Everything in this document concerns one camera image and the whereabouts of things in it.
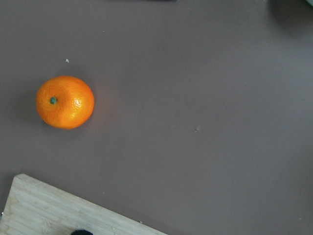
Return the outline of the orange mandarin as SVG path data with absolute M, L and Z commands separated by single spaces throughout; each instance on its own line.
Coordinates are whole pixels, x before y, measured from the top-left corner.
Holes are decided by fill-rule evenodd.
M 94 95 L 90 87 L 73 76 L 58 76 L 43 83 L 36 94 L 36 109 L 48 125 L 74 129 L 92 115 Z

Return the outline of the steel muddler black tip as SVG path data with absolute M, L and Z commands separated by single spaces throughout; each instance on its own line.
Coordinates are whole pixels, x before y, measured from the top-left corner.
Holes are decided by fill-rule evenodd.
M 93 235 L 90 231 L 87 231 L 85 229 L 77 229 L 73 232 L 71 232 L 70 235 Z

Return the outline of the wooden cutting board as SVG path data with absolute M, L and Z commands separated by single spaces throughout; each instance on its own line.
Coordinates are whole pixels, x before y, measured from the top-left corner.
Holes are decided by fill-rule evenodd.
M 13 178 L 0 219 L 2 235 L 160 235 L 162 232 L 26 174 Z

